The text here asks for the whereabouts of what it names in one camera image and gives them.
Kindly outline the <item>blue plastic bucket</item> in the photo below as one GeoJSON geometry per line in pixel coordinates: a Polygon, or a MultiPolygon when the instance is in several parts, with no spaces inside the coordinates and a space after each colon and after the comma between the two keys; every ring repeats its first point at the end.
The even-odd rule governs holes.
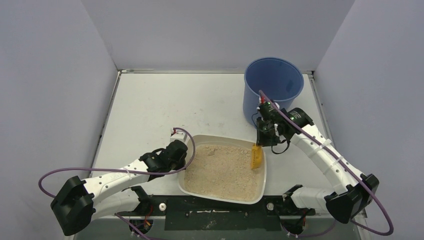
{"type": "Polygon", "coordinates": [[[244,72],[242,109],[245,119],[255,126],[252,116],[257,114],[261,97],[259,91],[287,110],[303,88],[303,75],[291,62],[277,57],[254,60],[244,72]]]}

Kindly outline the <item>orange plastic litter scoop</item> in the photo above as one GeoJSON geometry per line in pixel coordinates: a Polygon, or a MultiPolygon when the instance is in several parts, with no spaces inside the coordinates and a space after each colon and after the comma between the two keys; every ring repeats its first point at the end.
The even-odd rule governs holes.
{"type": "Polygon", "coordinates": [[[250,168],[252,170],[258,169],[263,161],[263,150],[260,145],[254,144],[251,148],[251,161],[250,168]]]}

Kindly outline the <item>white plastic litter tray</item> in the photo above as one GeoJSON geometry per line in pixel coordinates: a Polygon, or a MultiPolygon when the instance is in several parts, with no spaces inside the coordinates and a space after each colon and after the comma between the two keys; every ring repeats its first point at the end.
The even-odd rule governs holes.
{"type": "Polygon", "coordinates": [[[179,189],[188,195],[228,203],[252,205],[264,195],[267,179],[266,153],[251,168],[252,147],[248,140],[195,135],[187,142],[194,159],[177,174],[179,189]]]}

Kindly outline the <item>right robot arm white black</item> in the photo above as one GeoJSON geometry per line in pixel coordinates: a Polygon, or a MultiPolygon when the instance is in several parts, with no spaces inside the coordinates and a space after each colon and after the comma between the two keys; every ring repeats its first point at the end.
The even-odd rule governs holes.
{"type": "Polygon", "coordinates": [[[293,209],[328,212],[347,224],[372,202],[366,187],[375,193],[380,181],[353,167],[320,133],[312,119],[300,108],[277,111],[269,102],[257,107],[257,145],[274,147],[287,143],[302,150],[331,184],[331,189],[308,188],[300,184],[286,191],[283,200],[293,209]]]}

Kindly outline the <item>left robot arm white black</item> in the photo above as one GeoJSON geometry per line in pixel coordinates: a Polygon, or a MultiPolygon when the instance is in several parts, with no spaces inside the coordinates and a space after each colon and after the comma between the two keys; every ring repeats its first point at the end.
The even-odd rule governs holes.
{"type": "Polygon", "coordinates": [[[141,184],[181,170],[187,152],[185,143],[174,140],[115,171],[86,179],[69,178],[50,204],[63,234],[75,235],[104,216],[140,211],[147,201],[141,184]]]}

